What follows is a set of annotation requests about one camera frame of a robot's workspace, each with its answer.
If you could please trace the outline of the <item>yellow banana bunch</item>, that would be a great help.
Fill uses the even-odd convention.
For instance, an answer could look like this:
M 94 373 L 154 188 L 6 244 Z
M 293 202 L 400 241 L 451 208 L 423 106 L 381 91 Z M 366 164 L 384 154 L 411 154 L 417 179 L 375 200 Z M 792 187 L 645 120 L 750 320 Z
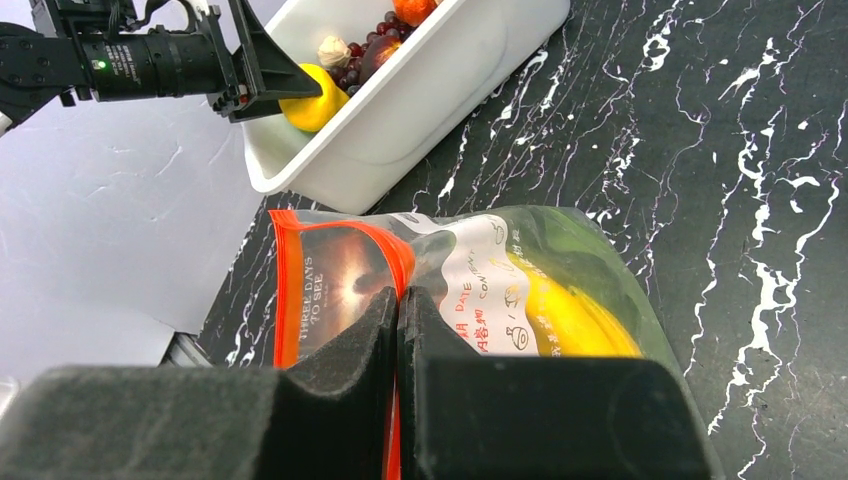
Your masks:
M 641 358 L 619 319 L 584 290 L 563 286 L 517 254 L 508 258 L 527 276 L 527 319 L 542 356 Z

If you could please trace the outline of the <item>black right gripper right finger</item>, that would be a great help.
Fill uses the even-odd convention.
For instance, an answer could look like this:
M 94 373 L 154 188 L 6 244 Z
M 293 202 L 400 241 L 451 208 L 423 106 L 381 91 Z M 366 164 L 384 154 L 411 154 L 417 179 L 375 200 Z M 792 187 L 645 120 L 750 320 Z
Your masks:
M 405 479 L 709 479 L 713 461 L 678 381 L 626 358 L 483 356 L 429 293 L 398 325 Z

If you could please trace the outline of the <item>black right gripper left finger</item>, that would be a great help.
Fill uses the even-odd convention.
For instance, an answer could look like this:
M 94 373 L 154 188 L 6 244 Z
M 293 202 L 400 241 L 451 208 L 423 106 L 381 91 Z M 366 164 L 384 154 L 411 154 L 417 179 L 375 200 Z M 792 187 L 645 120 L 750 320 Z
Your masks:
M 288 369 L 67 367 L 1 423 L 5 479 L 380 479 L 397 296 Z

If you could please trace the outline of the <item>yellow lemon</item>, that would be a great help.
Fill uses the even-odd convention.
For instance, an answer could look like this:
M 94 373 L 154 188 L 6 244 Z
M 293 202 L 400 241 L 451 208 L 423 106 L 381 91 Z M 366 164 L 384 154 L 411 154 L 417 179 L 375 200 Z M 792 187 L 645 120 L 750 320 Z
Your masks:
M 278 105 L 293 127 L 316 133 L 346 105 L 350 97 L 320 65 L 301 63 L 300 67 L 318 83 L 321 93 L 316 97 L 279 100 Z

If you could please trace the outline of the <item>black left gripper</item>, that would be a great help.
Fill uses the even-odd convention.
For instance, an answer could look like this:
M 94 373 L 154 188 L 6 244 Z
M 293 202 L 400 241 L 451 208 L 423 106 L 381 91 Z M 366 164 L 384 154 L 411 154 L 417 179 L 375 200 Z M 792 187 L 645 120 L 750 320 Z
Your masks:
M 33 25 L 1 25 L 1 127 L 59 99 L 134 101 L 203 95 L 233 123 L 279 113 L 322 87 L 271 38 L 247 1 L 229 3 L 240 46 L 224 40 L 219 6 L 184 1 L 187 25 L 151 26 L 162 1 L 33 1 Z

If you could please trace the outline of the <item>clear zip top bag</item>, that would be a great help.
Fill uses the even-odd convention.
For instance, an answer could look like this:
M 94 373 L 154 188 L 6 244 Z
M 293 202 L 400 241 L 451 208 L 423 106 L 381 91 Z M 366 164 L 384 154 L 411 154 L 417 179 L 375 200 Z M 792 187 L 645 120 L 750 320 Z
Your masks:
M 418 213 L 353 216 L 310 210 L 274 210 L 270 217 L 277 241 L 277 312 L 273 364 L 280 369 L 284 343 L 286 298 L 291 286 L 286 265 L 299 263 L 300 233 L 306 230 L 349 227 L 371 237 L 383 252 L 393 276 L 397 320 L 393 345 L 393 375 L 386 427 L 384 475 L 405 479 L 400 472 L 400 402 L 398 381 L 398 325 L 400 304 L 407 289 L 425 289 L 448 327 L 483 356 L 549 357 L 540 354 L 537 333 L 525 314 L 529 282 L 509 258 L 522 257 L 516 221 L 519 207 L 503 207 L 458 217 L 431 218 Z M 720 463 L 705 434 L 703 422 L 682 376 L 674 377 L 690 403 L 713 461 L 713 475 L 721 477 Z

